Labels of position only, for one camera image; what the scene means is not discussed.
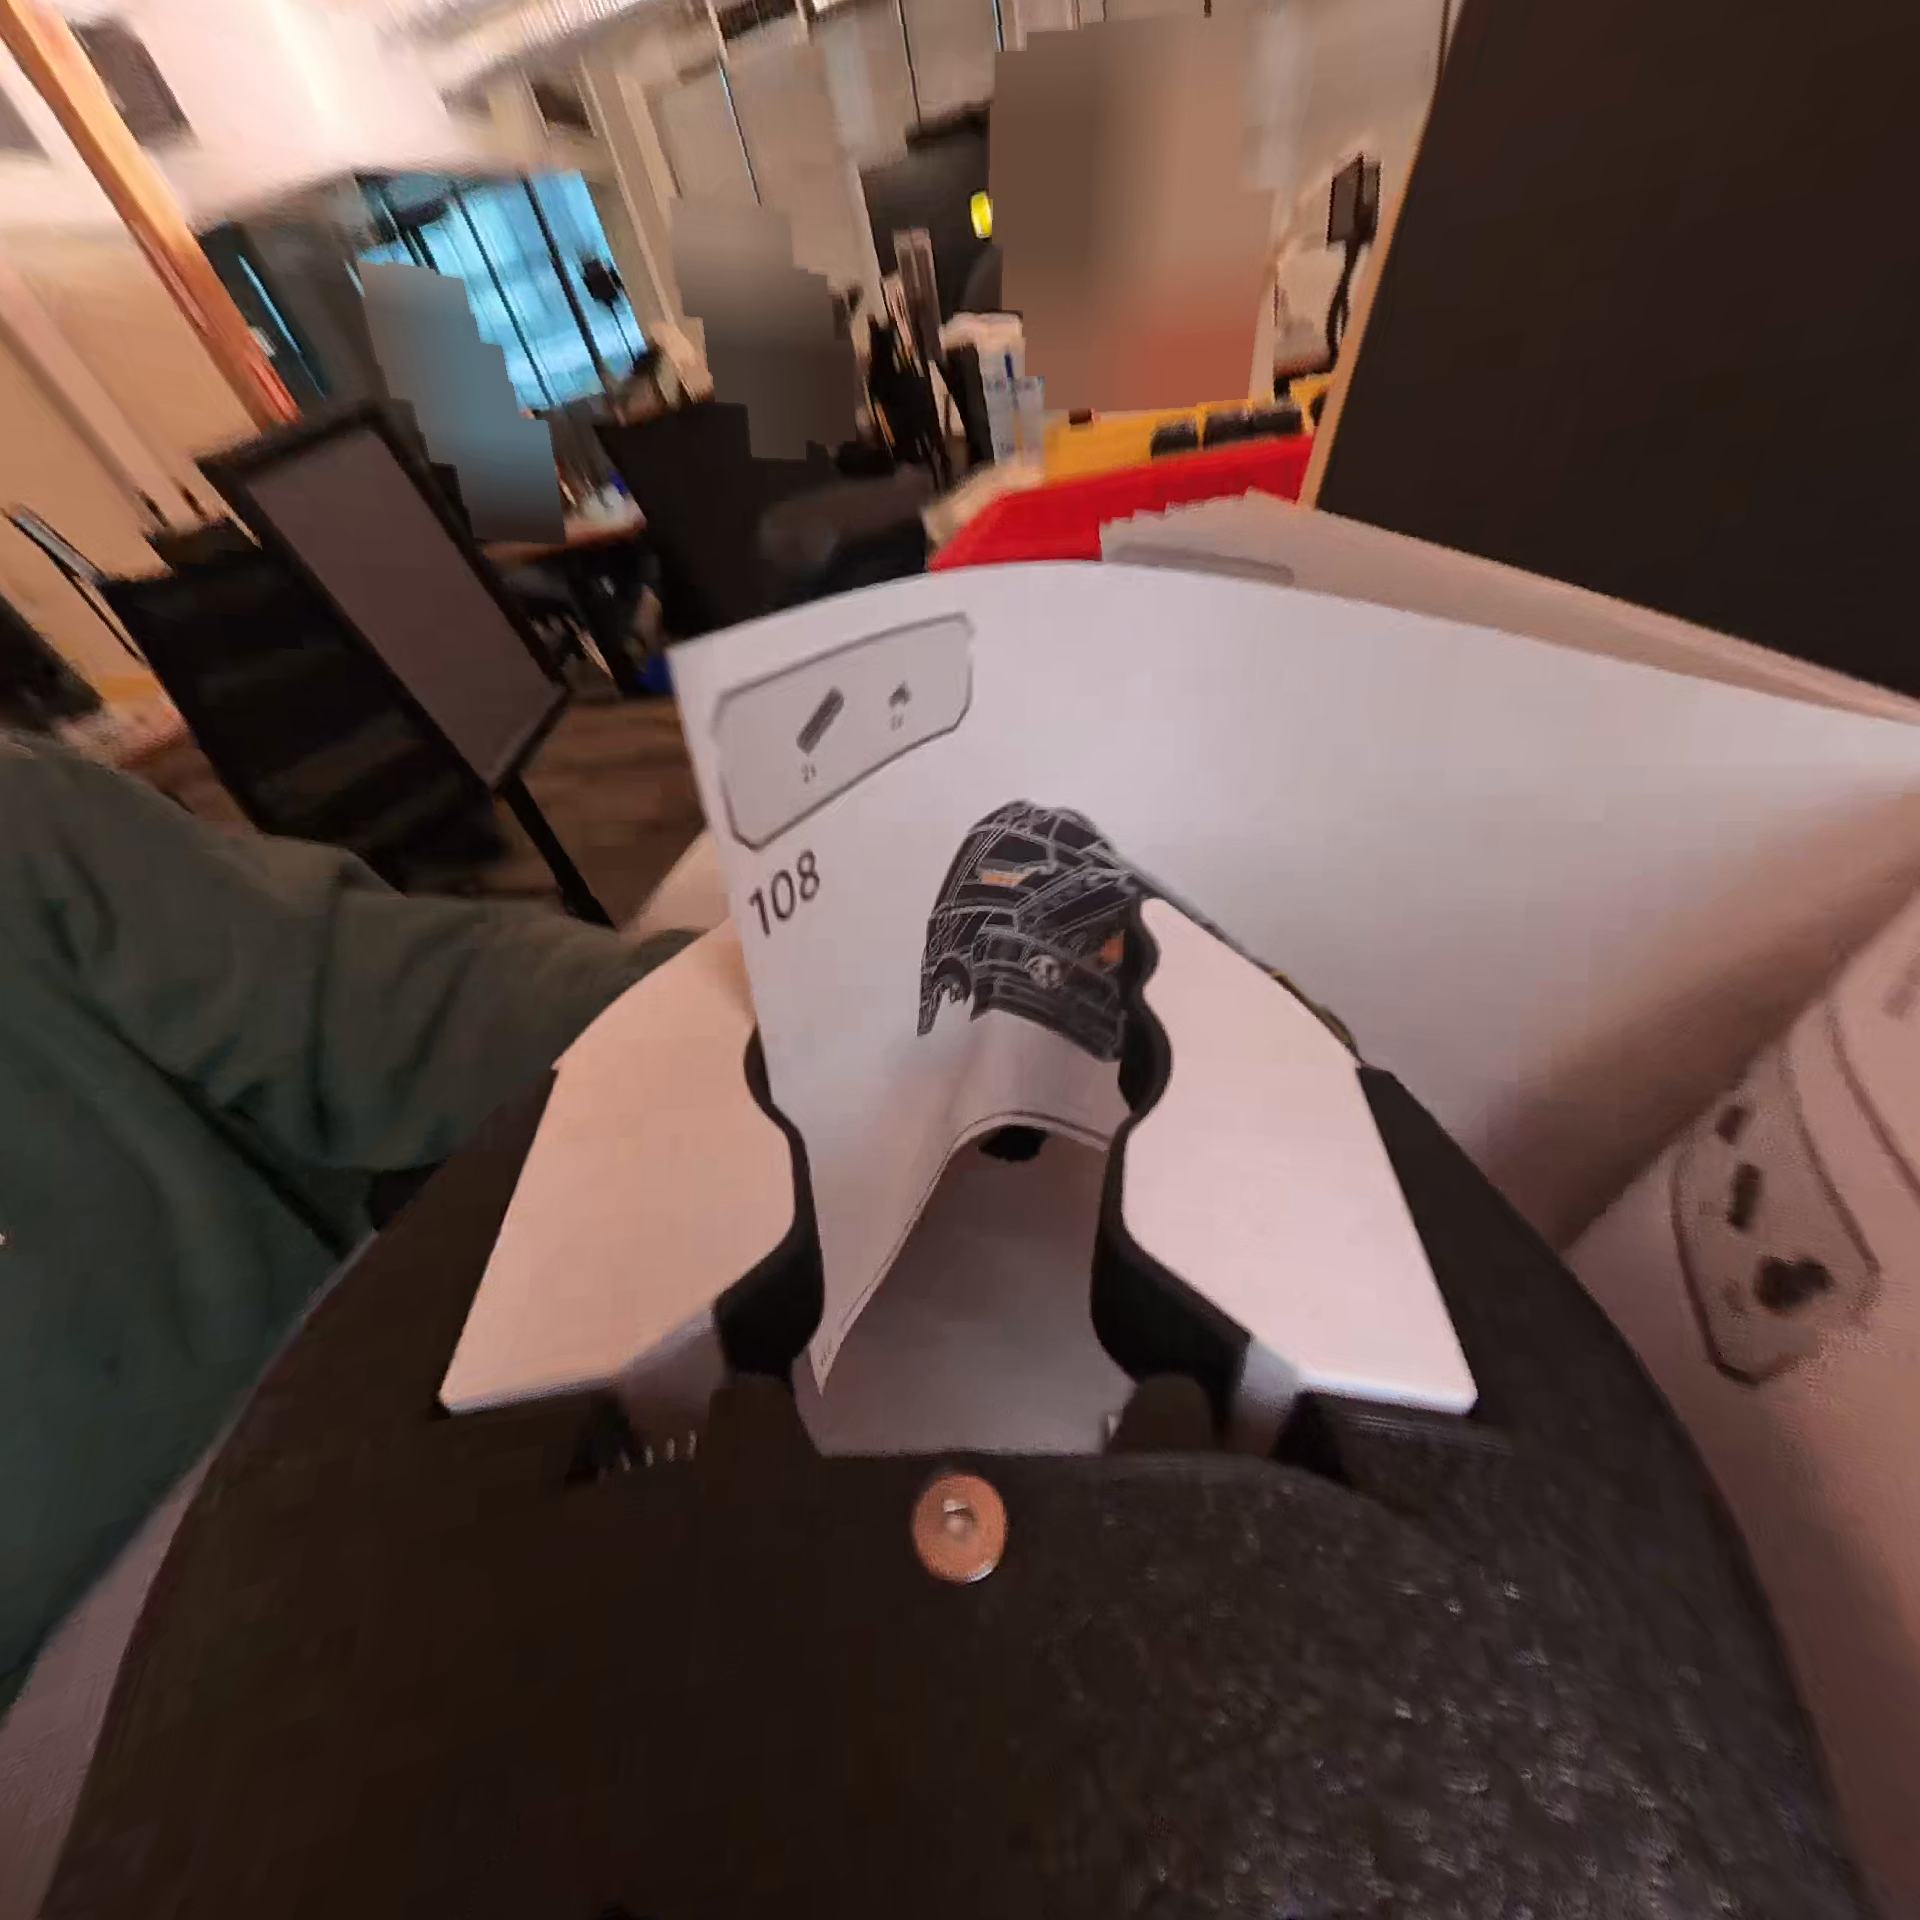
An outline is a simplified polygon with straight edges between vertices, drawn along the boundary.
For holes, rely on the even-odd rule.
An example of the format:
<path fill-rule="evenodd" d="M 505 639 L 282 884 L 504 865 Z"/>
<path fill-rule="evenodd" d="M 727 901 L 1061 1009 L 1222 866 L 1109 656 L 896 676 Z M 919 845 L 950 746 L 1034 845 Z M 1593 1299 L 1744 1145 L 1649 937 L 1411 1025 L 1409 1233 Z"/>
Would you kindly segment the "person's green sweatshirt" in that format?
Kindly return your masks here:
<path fill-rule="evenodd" d="M 5 1707 L 376 1229 L 688 945 L 2 751 Z"/>

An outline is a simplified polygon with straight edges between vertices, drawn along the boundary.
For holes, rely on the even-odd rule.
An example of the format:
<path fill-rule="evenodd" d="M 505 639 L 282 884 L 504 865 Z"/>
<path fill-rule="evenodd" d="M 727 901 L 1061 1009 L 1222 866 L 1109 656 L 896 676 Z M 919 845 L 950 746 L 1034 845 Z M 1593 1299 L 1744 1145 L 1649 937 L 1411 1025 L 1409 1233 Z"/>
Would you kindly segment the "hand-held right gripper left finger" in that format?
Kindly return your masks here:
<path fill-rule="evenodd" d="M 705 1410 L 823 1321 L 805 1143 L 767 1085 L 749 962 L 679 954 L 568 1048 L 442 1380 L 446 1410 L 626 1385 Z"/>

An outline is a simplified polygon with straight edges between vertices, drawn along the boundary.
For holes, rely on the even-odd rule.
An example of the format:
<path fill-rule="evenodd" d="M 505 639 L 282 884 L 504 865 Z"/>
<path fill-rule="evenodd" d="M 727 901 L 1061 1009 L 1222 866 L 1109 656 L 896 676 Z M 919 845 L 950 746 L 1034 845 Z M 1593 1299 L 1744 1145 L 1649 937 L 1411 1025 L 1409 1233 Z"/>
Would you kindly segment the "yellow plastic bin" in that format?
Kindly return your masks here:
<path fill-rule="evenodd" d="M 1311 426 L 1288 396 L 1151 411 L 1080 410 L 1046 427 L 1041 472 L 1048 482 L 1066 482 L 1239 443 L 1307 442 Z"/>

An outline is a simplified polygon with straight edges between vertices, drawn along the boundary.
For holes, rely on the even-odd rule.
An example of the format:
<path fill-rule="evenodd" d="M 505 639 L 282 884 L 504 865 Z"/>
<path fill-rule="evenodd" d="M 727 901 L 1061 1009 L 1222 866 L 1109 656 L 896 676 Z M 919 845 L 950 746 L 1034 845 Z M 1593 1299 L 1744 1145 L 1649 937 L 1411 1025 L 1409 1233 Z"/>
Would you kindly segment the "black flag board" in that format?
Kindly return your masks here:
<path fill-rule="evenodd" d="M 1919 4 L 1463 4 L 1314 461 L 1915 698 Z"/>

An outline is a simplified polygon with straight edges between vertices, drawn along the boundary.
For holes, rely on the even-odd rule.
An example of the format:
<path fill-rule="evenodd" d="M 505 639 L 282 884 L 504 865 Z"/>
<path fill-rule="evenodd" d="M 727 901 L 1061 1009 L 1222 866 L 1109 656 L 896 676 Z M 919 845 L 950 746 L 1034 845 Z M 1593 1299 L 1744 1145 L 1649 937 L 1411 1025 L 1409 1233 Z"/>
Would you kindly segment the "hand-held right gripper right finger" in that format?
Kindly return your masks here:
<path fill-rule="evenodd" d="M 1354 1049 L 1162 896 L 1128 912 L 1120 1001 L 1088 1296 L 1103 1352 L 1137 1385 L 1190 1380 L 1210 1410 L 1307 1394 L 1472 1410 Z"/>

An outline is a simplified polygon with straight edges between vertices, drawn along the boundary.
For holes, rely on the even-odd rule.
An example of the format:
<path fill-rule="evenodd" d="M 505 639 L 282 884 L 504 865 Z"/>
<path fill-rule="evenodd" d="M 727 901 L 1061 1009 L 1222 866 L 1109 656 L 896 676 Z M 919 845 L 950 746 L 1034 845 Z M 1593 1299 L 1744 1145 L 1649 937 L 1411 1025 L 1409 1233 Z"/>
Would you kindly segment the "red plastic bin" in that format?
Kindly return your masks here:
<path fill-rule="evenodd" d="M 1297 501 L 1311 458 L 1313 435 L 1247 439 L 1013 492 L 931 551 L 926 570 L 1098 562 L 1114 521 L 1248 492 Z"/>

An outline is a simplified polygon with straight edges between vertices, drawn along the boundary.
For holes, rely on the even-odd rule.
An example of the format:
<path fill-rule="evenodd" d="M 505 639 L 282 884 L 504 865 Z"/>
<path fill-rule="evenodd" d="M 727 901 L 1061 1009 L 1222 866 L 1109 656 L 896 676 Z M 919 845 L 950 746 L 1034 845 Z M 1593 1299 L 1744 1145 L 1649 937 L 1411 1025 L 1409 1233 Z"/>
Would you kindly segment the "lego instruction booklet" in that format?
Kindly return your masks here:
<path fill-rule="evenodd" d="M 1241 954 L 1426 1104 L 1709 1459 L 1861 1864 L 1915 1916 L 1915 701 L 1251 504 L 1149 564 L 936 572 L 696 640 L 675 683 L 823 1384 L 959 1145 L 1120 1124 L 1120 928 Z"/>

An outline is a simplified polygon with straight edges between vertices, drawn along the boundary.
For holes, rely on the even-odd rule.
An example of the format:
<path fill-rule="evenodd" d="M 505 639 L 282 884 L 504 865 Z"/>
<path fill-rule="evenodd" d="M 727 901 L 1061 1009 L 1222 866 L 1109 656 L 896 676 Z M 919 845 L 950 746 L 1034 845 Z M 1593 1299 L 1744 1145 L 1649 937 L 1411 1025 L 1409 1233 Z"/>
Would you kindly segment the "black office chair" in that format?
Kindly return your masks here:
<path fill-rule="evenodd" d="M 328 407 L 206 451 L 197 469 L 378 661 L 469 784 L 509 808 L 565 911 L 611 928 L 527 781 L 570 687 L 394 410 Z"/>
<path fill-rule="evenodd" d="M 242 535 L 96 595 L 247 820 L 403 892 L 505 857 L 497 805 L 326 596 Z"/>

